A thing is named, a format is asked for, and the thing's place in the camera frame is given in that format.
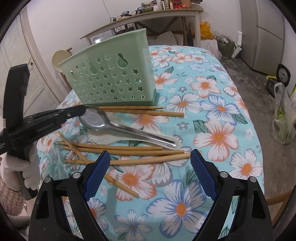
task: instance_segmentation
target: white glove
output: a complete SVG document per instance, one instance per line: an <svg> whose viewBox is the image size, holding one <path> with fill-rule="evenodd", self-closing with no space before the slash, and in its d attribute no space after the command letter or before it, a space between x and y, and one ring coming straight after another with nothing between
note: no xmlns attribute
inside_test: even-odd
<svg viewBox="0 0 296 241"><path fill-rule="evenodd" d="M25 186L32 190L38 188L40 182L39 157L35 144L33 144L33 147L29 151L29 159L30 163L15 156L10 156L7 153L2 155L0 175L7 187L14 191L20 191L20 186L13 172L22 172L22 176L25 179Z"/></svg>

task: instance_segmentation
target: yellow plastic bag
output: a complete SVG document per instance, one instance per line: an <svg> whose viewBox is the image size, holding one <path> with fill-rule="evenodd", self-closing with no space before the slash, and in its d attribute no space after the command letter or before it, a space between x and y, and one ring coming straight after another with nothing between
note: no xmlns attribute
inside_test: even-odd
<svg viewBox="0 0 296 241"><path fill-rule="evenodd" d="M210 28L211 28L211 25L207 21L200 24L201 39L214 39Z"/></svg>

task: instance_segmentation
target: wooden chopstick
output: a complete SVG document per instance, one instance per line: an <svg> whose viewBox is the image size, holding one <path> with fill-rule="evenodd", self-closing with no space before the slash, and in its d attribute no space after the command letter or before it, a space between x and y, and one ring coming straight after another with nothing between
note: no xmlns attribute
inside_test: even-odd
<svg viewBox="0 0 296 241"><path fill-rule="evenodd" d="M66 145L66 142L57 141L58 144ZM95 149L104 149L104 150L162 150L161 146L109 146L109 145L92 145L92 144L81 144L74 143L71 144L75 147L86 147L86 148L95 148Z"/></svg>
<svg viewBox="0 0 296 241"><path fill-rule="evenodd" d="M136 105L123 105L123 106L98 106L102 110L108 109L121 109L121 110L162 110L162 106L136 106Z"/></svg>
<svg viewBox="0 0 296 241"><path fill-rule="evenodd" d="M142 158L142 159L132 159L132 160L115 160L110 161L111 166L128 166L128 165L137 165L137 164L155 164L167 161L178 161L182 159L190 158L190 153L176 154L171 156L161 156L161 157L152 157L152 158ZM82 160L65 160L67 163L85 165Z"/></svg>
<svg viewBox="0 0 296 241"><path fill-rule="evenodd" d="M71 144L71 142L69 142L60 131L57 132L60 135L60 137L64 140L64 142L67 143L67 145L69 146L68 150L74 151L86 164L88 164L89 160L84 155L82 155L81 152L76 147L74 147Z"/></svg>
<svg viewBox="0 0 296 241"><path fill-rule="evenodd" d="M111 184L117 186L118 188L120 188L121 190L127 192L130 195L133 195L135 197L138 197L139 194L134 192L133 190L129 189L128 187L124 186L122 183L120 183L119 181L117 181L116 179L114 179L113 177L111 177L109 174L105 174L104 178L110 182Z"/></svg>
<svg viewBox="0 0 296 241"><path fill-rule="evenodd" d="M105 112L118 112L118 113L130 113L130 114L142 114L142 115L161 115L161 116L184 117L184 113L171 112L171 111L121 110L121 109L103 109L103 111L105 111Z"/></svg>
<svg viewBox="0 0 296 241"><path fill-rule="evenodd" d="M65 150L71 150L68 146L62 146ZM90 153L102 153L104 149L77 147L78 151ZM108 150L110 155L118 156L169 156L173 154L182 154L183 150Z"/></svg>

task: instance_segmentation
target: tablecloth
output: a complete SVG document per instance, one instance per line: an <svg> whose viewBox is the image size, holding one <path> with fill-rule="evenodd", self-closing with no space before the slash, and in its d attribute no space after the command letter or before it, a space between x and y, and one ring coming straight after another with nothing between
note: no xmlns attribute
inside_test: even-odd
<svg viewBox="0 0 296 241"><path fill-rule="evenodd" d="M183 112L184 118L116 113L135 128L177 137L186 152L198 148L220 171L236 178L255 176L263 188L261 147L248 110L220 62L207 50L184 46L151 46L159 106ZM58 108L80 104L71 91ZM93 143L86 128L74 117L60 131L72 142ZM42 178L67 178L83 165L64 162L79 159L63 150L53 132L38 141ZM143 145L121 141L116 145ZM88 159L98 155L84 153ZM112 156L112 159L138 157ZM192 240L207 216L207 197L188 159L156 165L110 167L108 173L139 193L135 198L103 180L88 202L96 221L110 240ZM81 236L69 200L63 198L73 233ZM237 198L233 199L221 237L230 228Z"/></svg>

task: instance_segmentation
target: gray floor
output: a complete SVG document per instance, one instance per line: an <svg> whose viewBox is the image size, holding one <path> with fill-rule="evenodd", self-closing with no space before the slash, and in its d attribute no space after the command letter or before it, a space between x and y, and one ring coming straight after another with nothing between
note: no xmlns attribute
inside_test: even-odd
<svg viewBox="0 0 296 241"><path fill-rule="evenodd" d="M249 110L263 154L265 197L270 198L296 185L296 140L289 145L271 136L274 98L266 90L265 74L252 70L242 59L221 59ZM280 205L269 207L272 218Z"/></svg>

